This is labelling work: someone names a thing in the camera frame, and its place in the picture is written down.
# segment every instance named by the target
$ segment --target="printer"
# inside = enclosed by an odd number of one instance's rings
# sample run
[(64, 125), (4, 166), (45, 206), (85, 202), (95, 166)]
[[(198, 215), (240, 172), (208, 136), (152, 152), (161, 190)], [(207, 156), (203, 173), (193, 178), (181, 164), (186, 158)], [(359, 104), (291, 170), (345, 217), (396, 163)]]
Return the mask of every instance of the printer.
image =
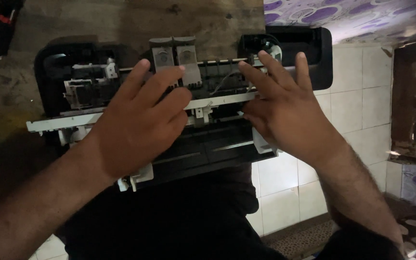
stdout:
[[(133, 191), (214, 170), (276, 157), (269, 145), (242, 118), (244, 103), (259, 95), (238, 70), (245, 61), (267, 73), (257, 53), (265, 50), (295, 75), (294, 58), (300, 51), (308, 58), (314, 90), (327, 89), (333, 81), (332, 36), (325, 28), (267, 26), (266, 33), (242, 35), (238, 57), (199, 61), (195, 37), (150, 39), (149, 51), (156, 73), (182, 65), (185, 74), (168, 86), (192, 92), (185, 108), (188, 122), (174, 144), (152, 163), (118, 180), (121, 191)], [(48, 119), (27, 122), (30, 132), (46, 137), (59, 156), (82, 140), (119, 89), (132, 68), (121, 68), (114, 46), (96, 43), (48, 45), (35, 59), (35, 76)]]

